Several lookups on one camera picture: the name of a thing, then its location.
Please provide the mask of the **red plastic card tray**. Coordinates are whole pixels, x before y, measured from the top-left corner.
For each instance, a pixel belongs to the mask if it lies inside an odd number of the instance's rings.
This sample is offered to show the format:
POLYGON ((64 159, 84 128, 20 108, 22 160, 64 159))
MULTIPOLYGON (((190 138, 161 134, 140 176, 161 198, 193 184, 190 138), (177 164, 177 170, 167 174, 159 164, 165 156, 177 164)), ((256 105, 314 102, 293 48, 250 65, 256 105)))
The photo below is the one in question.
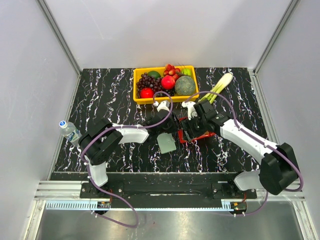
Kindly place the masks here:
POLYGON ((185 132, 182 129, 180 129, 178 131, 178 137, 179 137, 179 141, 180 141, 181 144, 185 144, 187 142, 195 142, 197 140, 210 138, 210 137, 213 137, 215 135, 216 135, 215 133, 207 131, 207 132, 205 132, 205 134, 203 134, 203 135, 201 135, 199 137, 193 138, 192 140, 188 140, 185 132))

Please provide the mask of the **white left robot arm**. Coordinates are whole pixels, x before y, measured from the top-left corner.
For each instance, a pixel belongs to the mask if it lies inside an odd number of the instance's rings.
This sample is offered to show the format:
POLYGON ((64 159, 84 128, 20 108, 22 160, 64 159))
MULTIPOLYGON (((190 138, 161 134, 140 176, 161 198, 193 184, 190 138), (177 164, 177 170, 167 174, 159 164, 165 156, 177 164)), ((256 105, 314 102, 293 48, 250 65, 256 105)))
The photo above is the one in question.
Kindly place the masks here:
POLYGON ((92 182, 90 190, 96 197, 102 198, 108 193, 106 161, 118 145, 144 144, 179 129, 171 101, 155 102, 154 105, 156 114, 143 124, 123 125, 102 119, 80 138, 80 158, 87 166, 88 178, 92 182))

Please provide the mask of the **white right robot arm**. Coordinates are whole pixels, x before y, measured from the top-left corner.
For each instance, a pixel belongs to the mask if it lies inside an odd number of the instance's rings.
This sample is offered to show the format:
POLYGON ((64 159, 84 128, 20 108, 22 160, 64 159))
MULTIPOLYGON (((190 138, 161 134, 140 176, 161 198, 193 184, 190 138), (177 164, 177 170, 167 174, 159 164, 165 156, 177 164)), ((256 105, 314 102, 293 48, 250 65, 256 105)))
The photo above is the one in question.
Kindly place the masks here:
POLYGON ((231 197, 239 198, 249 189, 265 189, 278 195, 299 177, 297 159, 289 144, 279 145, 257 135, 230 114, 217 113, 208 100, 184 101, 182 107, 187 109, 188 117, 181 121, 181 128, 189 141, 207 132, 214 133, 236 144, 258 162, 259 170, 241 172, 228 184, 231 197))

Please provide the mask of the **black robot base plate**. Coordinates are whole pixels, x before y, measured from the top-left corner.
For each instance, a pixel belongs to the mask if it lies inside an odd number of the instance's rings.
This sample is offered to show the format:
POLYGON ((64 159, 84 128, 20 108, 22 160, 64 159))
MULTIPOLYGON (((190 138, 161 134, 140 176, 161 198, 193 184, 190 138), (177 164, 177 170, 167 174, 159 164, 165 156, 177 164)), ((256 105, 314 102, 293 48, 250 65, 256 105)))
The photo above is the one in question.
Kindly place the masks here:
POLYGON ((126 209, 127 200, 136 210, 228 209, 227 201, 257 199, 254 189, 240 191, 233 184, 235 173, 108 173, 97 189, 87 174, 77 180, 50 180, 55 191, 74 189, 81 200, 110 202, 112 209, 126 209))

